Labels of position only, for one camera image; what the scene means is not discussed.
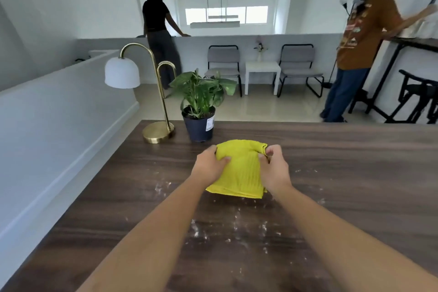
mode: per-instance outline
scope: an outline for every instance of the yellow cloth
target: yellow cloth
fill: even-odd
[[[230,140],[217,145],[216,158],[231,157],[221,177],[207,188],[210,193],[261,199],[264,188],[260,179],[258,153],[266,155],[268,145],[251,140]]]

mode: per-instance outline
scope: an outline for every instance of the person in black shirt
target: person in black shirt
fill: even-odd
[[[143,18],[145,20],[144,35],[148,37],[149,47],[155,55],[156,62],[167,60],[175,64],[177,75],[181,74],[181,61],[172,36],[166,29],[165,20],[175,31],[183,37],[184,34],[173,20],[163,0],[147,0],[143,4]],[[172,82],[173,70],[165,65],[160,68],[161,84],[163,89],[169,88]]]

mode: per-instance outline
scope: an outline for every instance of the floor lamp base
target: floor lamp base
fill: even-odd
[[[175,133],[175,126],[169,123],[170,132],[167,129],[165,121],[159,121],[156,123],[151,123],[143,129],[143,139],[148,143],[160,143],[167,140],[173,136]]]
[[[322,87],[325,88],[325,89],[331,89],[331,86],[332,86],[332,85],[333,85],[333,84],[330,83],[330,82],[324,82],[324,83],[322,84]]]

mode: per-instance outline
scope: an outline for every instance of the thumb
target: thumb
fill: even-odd
[[[260,161],[260,170],[265,170],[269,166],[267,157],[264,154],[258,154],[258,160]]]
[[[221,160],[219,160],[220,165],[222,168],[226,167],[226,165],[231,161],[231,157],[223,157]]]

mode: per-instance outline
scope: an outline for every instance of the black stool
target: black stool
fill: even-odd
[[[399,70],[401,74],[405,76],[400,90],[399,102],[400,105],[392,112],[392,114],[386,119],[385,123],[403,123],[403,124],[415,124],[421,113],[423,113],[426,106],[430,101],[430,109],[428,112],[428,124],[435,124],[438,119],[438,82],[421,77],[415,76],[405,70]],[[420,82],[419,84],[408,84],[409,79]],[[413,96],[419,96],[417,106],[413,109],[407,120],[396,121],[394,117],[400,111],[400,109],[407,103],[407,101]]]

